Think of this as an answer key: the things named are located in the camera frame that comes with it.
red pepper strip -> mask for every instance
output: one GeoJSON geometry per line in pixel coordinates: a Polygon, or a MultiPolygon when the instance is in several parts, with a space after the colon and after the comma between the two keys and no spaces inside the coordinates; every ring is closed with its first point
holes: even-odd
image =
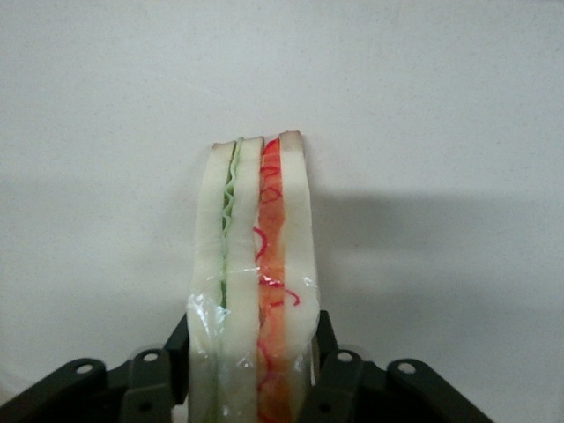
{"type": "Polygon", "coordinates": [[[268,241],[266,240],[266,234],[258,227],[253,226],[253,231],[255,232],[255,234],[258,234],[258,236],[261,237],[261,248],[258,250],[258,253],[256,253],[255,256],[255,261],[256,261],[264,255],[264,252],[266,251],[266,246],[268,245],[268,241]]]}

tomato slice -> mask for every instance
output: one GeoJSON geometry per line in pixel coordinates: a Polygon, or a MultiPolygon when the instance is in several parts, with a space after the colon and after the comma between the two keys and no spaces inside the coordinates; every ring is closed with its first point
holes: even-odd
{"type": "Polygon", "coordinates": [[[258,418],[263,423],[290,423],[290,387],[286,375],[286,329],[284,322],[284,196],[280,141],[268,143],[260,171],[258,227],[262,245],[256,254],[259,269],[261,325],[257,341],[258,418]]]}

white bread slice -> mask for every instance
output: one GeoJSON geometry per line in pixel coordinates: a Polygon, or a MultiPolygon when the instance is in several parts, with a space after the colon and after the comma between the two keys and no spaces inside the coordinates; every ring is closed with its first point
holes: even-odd
{"type": "Polygon", "coordinates": [[[219,321],[223,246],[224,188],[235,142],[214,144],[208,159],[196,217],[196,254],[187,306],[189,345],[189,421],[214,421],[217,396],[219,321]]]}
{"type": "Polygon", "coordinates": [[[258,275],[253,225],[260,190],[262,137],[241,141],[226,235],[226,318],[221,340],[218,421],[257,422],[258,275]]]}
{"type": "Polygon", "coordinates": [[[286,243],[286,289],[300,298],[286,296],[287,375],[290,405],[296,419],[310,382],[311,340],[319,320],[319,290],[315,267],[314,240],[309,199],[308,176],[299,131],[280,134],[280,160],[284,195],[286,243]]]}

sandwich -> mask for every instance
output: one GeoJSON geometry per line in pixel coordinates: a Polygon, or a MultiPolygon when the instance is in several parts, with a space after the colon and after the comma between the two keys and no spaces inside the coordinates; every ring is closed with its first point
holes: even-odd
{"type": "Polygon", "coordinates": [[[187,307],[189,421],[295,421],[319,316],[300,132],[215,144],[187,307]]]}

plastic wrap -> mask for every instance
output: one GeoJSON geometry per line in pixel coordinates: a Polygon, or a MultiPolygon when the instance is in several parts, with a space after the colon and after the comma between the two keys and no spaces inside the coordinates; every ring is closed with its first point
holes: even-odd
{"type": "Polygon", "coordinates": [[[189,421],[295,421],[319,315],[299,132],[213,146],[196,247],[189,421]]]}

